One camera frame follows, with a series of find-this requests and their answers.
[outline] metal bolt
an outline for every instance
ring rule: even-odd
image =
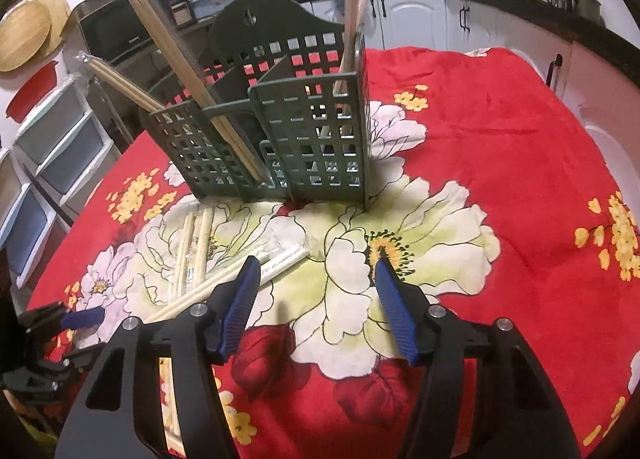
[[[429,306],[429,314],[434,318],[442,318],[447,314],[447,310],[441,305],[434,304]]]
[[[498,318],[495,325],[498,326],[500,331],[511,331],[511,329],[513,329],[513,322],[508,318]]]
[[[138,326],[138,319],[135,316],[129,316],[122,321],[122,328],[127,331],[131,331],[132,329]]]
[[[207,306],[205,304],[193,304],[189,308],[189,314],[191,316],[203,316],[207,312]]]

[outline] green plastic basket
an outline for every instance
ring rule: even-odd
[[[357,35],[354,72],[332,73],[344,51],[343,33],[340,24],[291,0],[235,0],[219,14],[200,57],[218,105],[201,109],[170,74],[150,90],[170,105],[141,111],[143,125],[198,198],[338,200],[366,208],[364,43]],[[346,91],[334,95],[338,80]],[[210,123],[220,115],[265,163],[271,183],[258,184],[239,163]]]

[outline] floral tablecloth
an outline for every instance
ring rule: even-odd
[[[238,354],[216,367],[241,456],[395,457],[421,371],[399,359],[372,286],[380,255],[465,319],[511,318],[586,455],[640,367],[636,222],[596,145],[510,51],[369,50],[367,61],[368,212],[215,201],[209,266],[267,226],[322,246],[261,290]],[[193,201],[142,134],[78,218],[30,307],[104,306],[100,328],[76,335],[81,345],[107,340],[129,314],[157,311]],[[73,336],[61,335],[58,353]]]

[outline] countertop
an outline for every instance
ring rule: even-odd
[[[320,0],[296,0],[313,2]],[[604,26],[571,16],[541,0],[468,0],[492,6],[544,28],[567,42],[579,42],[615,66],[640,88],[640,49]]]

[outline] round wooden board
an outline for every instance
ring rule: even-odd
[[[58,46],[62,43],[60,33],[62,33],[62,28],[65,27],[66,20],[71,13],[71,7],[69,6],[69,3],[66,2],[66,0],[35,1],[46,6],[49,10],[49,15],[51,16],[51,31],[44,44],[36,54],[37,58],[44,58],[56,51]]]
[[[14,70],[38,52],[51,30],[44,4],[30,1],[0,22],[0,72]]]

